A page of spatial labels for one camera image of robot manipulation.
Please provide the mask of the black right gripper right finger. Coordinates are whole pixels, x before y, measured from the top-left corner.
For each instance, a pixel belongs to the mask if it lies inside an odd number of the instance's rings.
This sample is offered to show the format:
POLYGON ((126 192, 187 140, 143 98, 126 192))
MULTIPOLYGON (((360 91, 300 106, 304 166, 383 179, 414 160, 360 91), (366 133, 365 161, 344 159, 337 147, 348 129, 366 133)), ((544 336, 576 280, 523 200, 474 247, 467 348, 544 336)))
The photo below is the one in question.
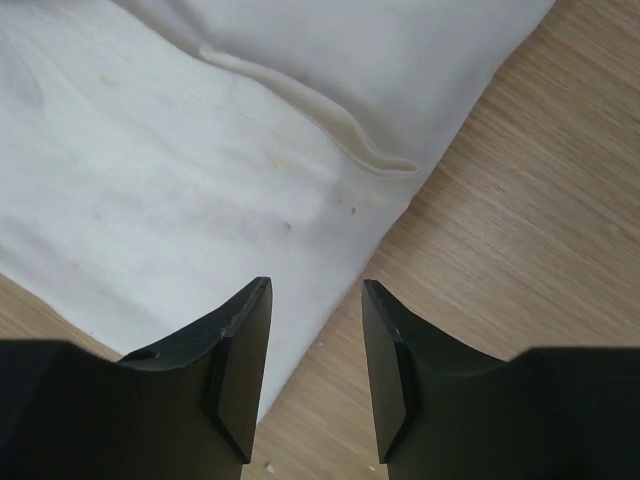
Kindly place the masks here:
POLYGON ((639 352, 534 347, 503 361, 362 287, 375 434, 392 479, 635 479, 639 352))

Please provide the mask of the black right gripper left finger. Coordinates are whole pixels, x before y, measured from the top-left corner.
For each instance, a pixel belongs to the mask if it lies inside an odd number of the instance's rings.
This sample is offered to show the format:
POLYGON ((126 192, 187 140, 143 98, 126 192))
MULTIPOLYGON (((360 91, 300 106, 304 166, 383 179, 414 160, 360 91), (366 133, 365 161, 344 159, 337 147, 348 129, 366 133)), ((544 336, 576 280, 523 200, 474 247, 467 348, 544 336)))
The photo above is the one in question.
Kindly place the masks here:
POLYGON ((237 479, 251 460, 272 311, 252 280, 112 362, 60 340, 1 344, 5 479, 237 479))

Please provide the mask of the white t-shirt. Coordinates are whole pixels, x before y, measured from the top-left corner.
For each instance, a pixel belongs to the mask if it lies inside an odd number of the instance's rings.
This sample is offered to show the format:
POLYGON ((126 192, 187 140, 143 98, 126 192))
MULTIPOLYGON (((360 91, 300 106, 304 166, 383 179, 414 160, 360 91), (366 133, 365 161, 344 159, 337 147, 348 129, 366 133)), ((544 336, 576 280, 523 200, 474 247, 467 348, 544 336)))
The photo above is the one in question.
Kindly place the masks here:
POLYGON ((1 272, 126 353, 271 279, 260 411, 547 1, 5 1, 1 272))

